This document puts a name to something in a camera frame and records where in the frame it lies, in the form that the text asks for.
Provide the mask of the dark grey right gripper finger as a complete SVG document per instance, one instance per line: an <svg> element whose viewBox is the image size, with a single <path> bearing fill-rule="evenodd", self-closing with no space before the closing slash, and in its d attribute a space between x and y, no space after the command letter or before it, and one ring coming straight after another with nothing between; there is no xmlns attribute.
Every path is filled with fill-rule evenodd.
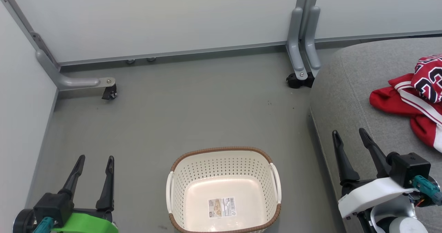
<svg viewBox="0 0 442 233"><path fill-rule="evenodd" d="M359 128L358 131L364 147L369 151L374 162L377 170L377 178L389 177L391 167L387 164L385 154L364 128Z"/></svg>
<svg viewBox="0 0 442 233"><path fill-rule="evenodd" d="M337 130L333 131L333 146L338 165L340 184L359 181L359 174L352 168L349 159L344 151L344 142Z"/></svg>

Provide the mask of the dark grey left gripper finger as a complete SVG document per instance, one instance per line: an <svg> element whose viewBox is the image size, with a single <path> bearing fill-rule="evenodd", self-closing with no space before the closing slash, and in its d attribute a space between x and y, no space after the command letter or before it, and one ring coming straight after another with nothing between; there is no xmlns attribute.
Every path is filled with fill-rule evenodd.
<svg viewBox="0 0 442 233"><path fill-rule="evenodd" d="M105 182L99 200L96 202L95 208L98 211L113 211L115 209L114 202L114 182L115 182L115 158L109 156L105 168Z"/></svg>
<svg viewBox="0 0 442 233"><path fill-rule="evenodd" d="M85 155L79 156L64 186L59 190L60 195L67 194L69 197L74 197L78 178L82 175L85 158Z"/></svg>

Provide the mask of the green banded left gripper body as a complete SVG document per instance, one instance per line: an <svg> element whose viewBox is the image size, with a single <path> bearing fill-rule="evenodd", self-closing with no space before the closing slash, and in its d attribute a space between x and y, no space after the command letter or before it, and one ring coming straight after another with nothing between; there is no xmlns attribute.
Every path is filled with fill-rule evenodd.
<svg viewBox="0 0 442 233"><path fill-rule="evenodd" d="M13 223L14 233L118 233L115 223L88 214L73 213L64 226L52 217L37 220L32 209L23 209Z"/></svg>

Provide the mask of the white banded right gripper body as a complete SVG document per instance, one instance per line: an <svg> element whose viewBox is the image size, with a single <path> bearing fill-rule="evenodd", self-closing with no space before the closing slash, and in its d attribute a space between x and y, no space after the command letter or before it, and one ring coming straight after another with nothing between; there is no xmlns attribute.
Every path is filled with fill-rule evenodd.
<svg viewBox="0 0 442 233"><path fill-rule="evenodd" d="M404 188L391 178L347 179L341 181L341 186L342 197L338 200L338 209L343 219L368 209L373 210L374 218L417 218L415 208L429 206L429 199L416 188Z"/></svg>

